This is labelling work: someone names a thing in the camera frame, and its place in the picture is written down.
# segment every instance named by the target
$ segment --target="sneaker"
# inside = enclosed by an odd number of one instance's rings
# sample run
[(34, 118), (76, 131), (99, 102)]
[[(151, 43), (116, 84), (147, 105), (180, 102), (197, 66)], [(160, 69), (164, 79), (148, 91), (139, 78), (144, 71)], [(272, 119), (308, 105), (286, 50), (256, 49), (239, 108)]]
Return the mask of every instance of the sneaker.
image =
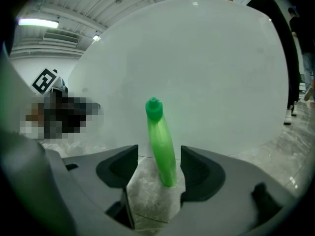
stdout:
[(291, 115), (292, 115), (292, 116), (297, 116), (297, 105), (296, 105), (296, 101), (294, 102)]
[(292, 112), (292, 106), (290, 106), (290, 108), (286, 111), (286, 115), (285, 115), (285, 119), (284, 119), (285, 125), (291, 125), (291, 123), (292, 123), (291, 112)]
[(305, 101), (308, 101), (308, 100), (310, 99), (310, 97), (312, 96), (312, 94), (313, 94), (313, 88), (310, 87), (310, 88), (306, 91), (306, 93), (305, 93), (305, 95), (304, 95), (304, 100), (305, 100)]

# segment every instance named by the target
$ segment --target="tile floor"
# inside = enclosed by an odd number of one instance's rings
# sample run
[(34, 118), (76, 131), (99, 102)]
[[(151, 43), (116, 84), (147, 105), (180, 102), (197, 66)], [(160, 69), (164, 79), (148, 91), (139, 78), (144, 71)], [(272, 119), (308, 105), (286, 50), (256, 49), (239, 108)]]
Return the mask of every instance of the tile floor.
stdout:
[[(260, 147), (231, 157), (255, 164), (285, 186), (295, 197), (307, 190), (315, 172), (315, 107), (301, 100), (298, 116), (291, 126), (283, 126), (281, 134)], [(56, 150), (61, 157), (91, 154), (106, 150), (84, 143), (50, 144), (40, 141), (44, 148)], [(185, 179), (177, 163), (178, 184), (161, 184), (154, 158), (139, 157), (138, 167), (127, 187), (135, 222), (142, 235), (155, 235), (180, 210), (180, 195), (185, 191)]]

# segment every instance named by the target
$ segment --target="black shirt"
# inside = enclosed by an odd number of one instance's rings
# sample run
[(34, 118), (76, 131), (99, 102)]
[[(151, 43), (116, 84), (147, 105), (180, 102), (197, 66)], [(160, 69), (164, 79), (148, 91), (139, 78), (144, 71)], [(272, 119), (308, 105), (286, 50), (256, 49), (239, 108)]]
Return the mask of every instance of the black shirt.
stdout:
[(299, 39), (302, 53), (315, 53), (315, 46), (312, 39), (312, 34), (307, 24), (304, 23), (303, 19), (293, 17), (290, 20), (291, 31), (295, 32)]

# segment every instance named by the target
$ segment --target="bottle body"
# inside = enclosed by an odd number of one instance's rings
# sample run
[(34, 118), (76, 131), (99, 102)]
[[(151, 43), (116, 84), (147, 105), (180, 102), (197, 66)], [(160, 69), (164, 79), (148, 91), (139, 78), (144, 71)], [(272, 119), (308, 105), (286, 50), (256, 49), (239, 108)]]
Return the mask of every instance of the bottle body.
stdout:
[(162, 182), (166, 186), (174, 186), (177, 182), (176, 160), (165, 116), (159, 121), (150, 118), (147, 118), (147, 121), (149, 139)]

